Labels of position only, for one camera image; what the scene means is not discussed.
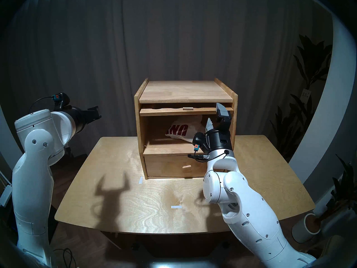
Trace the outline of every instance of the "wooden cabinet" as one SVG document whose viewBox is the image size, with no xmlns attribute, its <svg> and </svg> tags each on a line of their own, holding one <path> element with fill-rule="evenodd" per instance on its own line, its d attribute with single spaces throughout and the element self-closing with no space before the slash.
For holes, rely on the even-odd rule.
<svg viewBox="0 0 357 268">
<path fill-rule="evenodd" d="M 216 121 L 216 103 L 232 115 L 231 143 L 234 147 L 238 95 L 219 79 L 214 81 L 145 81 L 134 96 L 139 155 L 145 179 L 203 177 L 206 164 L 189 159 L 194 146 L 165 135 L 182 115 L 202 114 Z"/>
</svg>

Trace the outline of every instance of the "plant pot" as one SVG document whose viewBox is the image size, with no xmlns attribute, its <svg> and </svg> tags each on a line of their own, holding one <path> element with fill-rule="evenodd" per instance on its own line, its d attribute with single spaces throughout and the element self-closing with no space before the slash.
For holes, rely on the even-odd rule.
<svg viewBox="0 0 357 268">
<path fill-rule="evenodd" d="M 321 229 L 319 229 L 317 232 L 313 233 L 307 229 L 306 218 L 310 215 L 315 216 L 315 214 L 313 214 L 313 213 L 306 214 L 304 219 L 301 219 L 299 222 L 297 222 L 291 230 L 292 237 L 298 243 L 305 243 L 306 241 L 313 238 L 316 234 L 318 234 L 321 230 Z"/>
</svg>

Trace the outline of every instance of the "wooden table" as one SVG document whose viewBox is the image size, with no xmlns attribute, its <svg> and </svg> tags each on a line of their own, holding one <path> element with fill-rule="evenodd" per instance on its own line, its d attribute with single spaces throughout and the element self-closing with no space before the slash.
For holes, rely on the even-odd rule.
<svg viewBox="0 0 357 268">
<path fill-rule="evenodd" d="M 265 136 L 237 135 L 234 153 L 249 186 L 263 196 L 279 220 L 315 207 Z M 202 178 L 144 179 L 137 137 L 102 137 L 74 178 L 55 219 L 107 232 L 229 230 L 218 205 L 205 203 Z"/>
</svg>

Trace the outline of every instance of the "cabinet top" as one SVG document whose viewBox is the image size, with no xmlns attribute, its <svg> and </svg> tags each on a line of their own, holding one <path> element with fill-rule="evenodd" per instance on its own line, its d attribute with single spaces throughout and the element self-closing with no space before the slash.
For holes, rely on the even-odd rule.
<svg viewBox="0 0 357 268">
<path fill-rule="evenodd" d="M 232 103 L 214 81 L 149 81 L 139 103 Z"/>
</svg>

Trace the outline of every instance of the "tag on plant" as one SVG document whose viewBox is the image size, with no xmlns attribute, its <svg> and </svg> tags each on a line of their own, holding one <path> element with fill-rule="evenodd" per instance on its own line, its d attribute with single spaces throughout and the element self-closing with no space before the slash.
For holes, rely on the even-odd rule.
<svg viewBox="0 0 357 268">
<path fill-rule="evenodd" d="M 300 101 L 302 101 L 304 104 L 307 104 L 307 101 L 310 98 L 311 91 L 307 89 L 303 89 L 301 96 L 300 96 Z"/>
</svg>

